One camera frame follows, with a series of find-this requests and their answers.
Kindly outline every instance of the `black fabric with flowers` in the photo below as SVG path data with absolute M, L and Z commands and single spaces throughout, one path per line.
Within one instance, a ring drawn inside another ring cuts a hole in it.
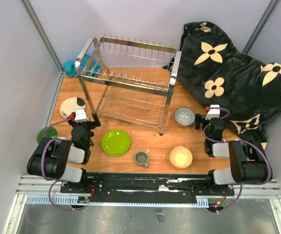
M 239 52 L 211 22 L 184 25 L 177 80 L 203 106 L 230 110 L 227 126 L 241 138 L 266 142 L 264 123 L 281 113 L 281 65 Z

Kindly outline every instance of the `teal towel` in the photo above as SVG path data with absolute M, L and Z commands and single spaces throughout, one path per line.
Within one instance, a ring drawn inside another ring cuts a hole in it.
M 81 62 L 81 71 L 84 70 L 86 63 L 88 62 L 88 60 L 90 59 L 89 55 L 85 55 L 82 62 Z M 93 60 L 93 62 L 90 65 L 89 69 L 92 69 L 96 64 L 96 61 Z M 97 64 L 96 68 L 94 71 L 99 71 L 100 69 L 100 65 Z M 63 63 L 63 71 L 67 74 L 67 76 L 69 77 L 77 77 L 76 71 L 75 71 L 75 63 L 72 61 L 66 61 Z M 93 73 L 92 75 L 89 75 L 92 77 L 96 77 L 96 73 Z

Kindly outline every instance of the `yellow bowl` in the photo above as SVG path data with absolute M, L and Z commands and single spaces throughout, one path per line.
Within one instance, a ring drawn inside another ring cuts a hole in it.
M 192 163 L 193 157 L 189 149 L 176 146 L 169 155 L 170 162 L 177 168 L 186 168 Z

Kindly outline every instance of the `dish rack shelf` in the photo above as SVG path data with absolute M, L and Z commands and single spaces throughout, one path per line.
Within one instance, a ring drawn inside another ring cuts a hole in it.
M 88 53 L 89 60 L 82 64 Z M 75 70 L 93 117 L 98 114 L 158 128 L 162 136 L 180 55 L 180 51 L 161 44 L 89 38 L 76 59 Z M 172 69 L 163 69 L 172 58 Z M 106 85 L 96 109 L 85 81 Z

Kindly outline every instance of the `wire rack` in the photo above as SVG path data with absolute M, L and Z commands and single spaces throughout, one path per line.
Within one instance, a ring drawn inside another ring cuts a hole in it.
M 80 69 L 87 53 L 90 59 Z M 112 36 L 100 41 L 90 38 L 76 60 L 75 69 L 92 113 L 160 128 L 162 135 L 180 55 L 180 51 L 160 43 Z M 163 69 L 172 58 L 172 71 Z M 84 81 L 107 85 L 96 111 Z

